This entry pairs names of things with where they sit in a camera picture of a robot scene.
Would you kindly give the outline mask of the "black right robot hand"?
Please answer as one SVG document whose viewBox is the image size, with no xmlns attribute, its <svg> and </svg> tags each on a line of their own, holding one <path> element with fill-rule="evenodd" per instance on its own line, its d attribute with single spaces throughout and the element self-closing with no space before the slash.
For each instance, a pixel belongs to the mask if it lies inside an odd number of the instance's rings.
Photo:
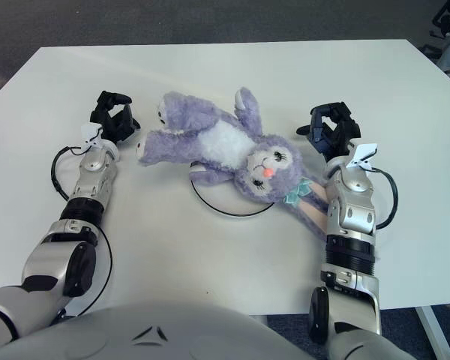
<svg viewBox="0 0 450 360">
<path fill-rule="evenodd" d="M 296 133 L 307 137 L 326 162 L 348 155 L 350 140 L 361 137 L 360 127 L 344 102 L 315 106 L 310 115 L 310 124 L 299 127 Z"/>
</svg>

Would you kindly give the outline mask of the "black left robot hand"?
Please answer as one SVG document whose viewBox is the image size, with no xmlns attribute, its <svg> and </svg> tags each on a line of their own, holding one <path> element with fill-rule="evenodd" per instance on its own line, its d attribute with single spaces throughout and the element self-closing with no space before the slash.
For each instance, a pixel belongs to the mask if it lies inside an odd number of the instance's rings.
<svg viewBox="0 0 450 360">
<path fill-rule="evenodd" d="M 131 111 L 132 99 L 124 94 L 102 91 L 90 122 L 101 125 L 101 137 L 114 144 L 125 141 L 141 129 Z"/>
</svg>

